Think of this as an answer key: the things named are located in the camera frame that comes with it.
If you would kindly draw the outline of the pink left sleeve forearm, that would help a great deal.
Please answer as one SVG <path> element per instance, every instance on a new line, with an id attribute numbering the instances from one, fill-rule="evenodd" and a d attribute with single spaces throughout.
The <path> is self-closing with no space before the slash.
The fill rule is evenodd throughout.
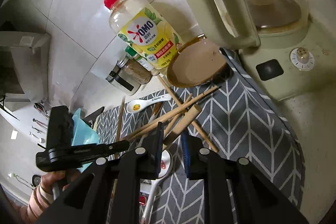
<path id="1" fill-rule="evenodd" d="M 13 204 L 15 211 L 23 223 L 35 223 L 39 216 L 53 203 L 51 188 L 39 184 L 32 192 L 27 206 Z"/>

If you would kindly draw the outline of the person's left hand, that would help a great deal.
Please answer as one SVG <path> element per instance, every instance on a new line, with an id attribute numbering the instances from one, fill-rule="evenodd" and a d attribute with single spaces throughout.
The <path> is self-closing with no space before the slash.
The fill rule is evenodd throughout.
<path id="1" fill-rule="evenodd" d="M 59 170 L 44 174 L 41 177 L 40 188 L 42 188 L 46 193 L 52 194 L 52 186 L 54 183 L 66 178 L 69 182 L 73 182 L 80 176 L 80 171 L 77 169 L 73 170 Z"/>

